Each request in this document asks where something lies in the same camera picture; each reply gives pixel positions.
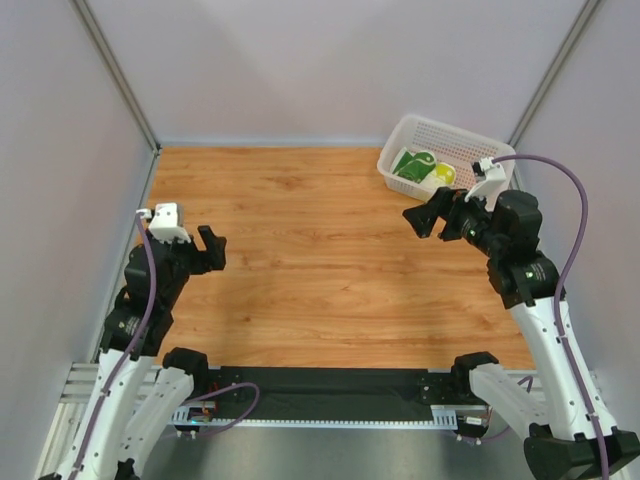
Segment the gray wall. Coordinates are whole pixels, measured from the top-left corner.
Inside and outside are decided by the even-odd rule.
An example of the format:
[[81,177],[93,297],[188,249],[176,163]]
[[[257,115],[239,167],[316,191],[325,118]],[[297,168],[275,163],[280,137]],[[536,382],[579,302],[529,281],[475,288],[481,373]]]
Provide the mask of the gray wall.
[[[590,195],[583,249],[569,278],[572,319],[587,363],[621,428],[640,431],[640,3],[604,2],[519,150],[571,167]],[[522,164],[539,195],[545,249],[567,257],[578,225],[578,195],[549,167]],[[640,462],[633,465],[640,478]]]
[[90,0],[163,143],[509,138],[584,0]]
[[0,478],[26,479],[151,156],[68,2],[4,2],[0,45]]

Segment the item in basket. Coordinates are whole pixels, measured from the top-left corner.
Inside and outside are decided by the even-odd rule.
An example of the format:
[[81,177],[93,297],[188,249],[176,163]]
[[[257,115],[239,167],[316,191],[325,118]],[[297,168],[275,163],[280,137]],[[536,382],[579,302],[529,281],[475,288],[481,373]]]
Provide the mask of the item in basket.
[[436,168],[436,157],[428,151],[412,155],[409,150],[400,150],[392,165],[392,173],[405,180],[420,183]]
[[456,181],[456,169],[448,163],[439,163],[429,175],[420,182],[421,187],[437,190],[440,187],[453,185]]

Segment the basket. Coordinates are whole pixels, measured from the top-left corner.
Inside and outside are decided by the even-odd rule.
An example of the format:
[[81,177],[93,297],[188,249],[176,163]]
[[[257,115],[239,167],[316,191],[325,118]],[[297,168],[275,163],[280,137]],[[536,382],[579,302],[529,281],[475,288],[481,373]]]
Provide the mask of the basket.
[[[470,189],[476,184],[471,164],[483,157],[512,155],[515,150],[506,143],[452,127],[417,115],[407,115],[393,129],[385,144],[378,171],[391,190],[403,193],[426,202],[435,193],[421,185],[405,180],[391,173],[391,164],[401,148],[406,147],[412,153],[420,150],[433,152],[438,162],[445,162],[456,169],[454,188]],[[509,187],[513,174],[513,161],[504,162],[507,180],[491,197],[487,198],[487,208],[493,209],[498,194]]]

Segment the green package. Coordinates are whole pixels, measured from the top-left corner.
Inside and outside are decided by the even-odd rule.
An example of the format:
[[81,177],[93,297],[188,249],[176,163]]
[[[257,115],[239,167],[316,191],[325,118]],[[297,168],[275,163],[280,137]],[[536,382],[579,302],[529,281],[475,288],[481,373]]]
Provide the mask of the green package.
[[394,175],[420,183],[436,168],[436,157],[431,152],[418,152],[411,155],[406,151],[393,170]]

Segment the wooden tabletop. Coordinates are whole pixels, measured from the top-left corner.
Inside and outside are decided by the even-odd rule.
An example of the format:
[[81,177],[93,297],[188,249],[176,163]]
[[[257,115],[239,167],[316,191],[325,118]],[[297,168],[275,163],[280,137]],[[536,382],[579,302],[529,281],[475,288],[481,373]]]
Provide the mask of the wooden tabletop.
[[488,350],[532,368],[515,322],[464,241],[418,239],[377,148],[167,148],[149,205],[226,236],[227,268],[191,277],[163,352],[212,365],[451,366]]

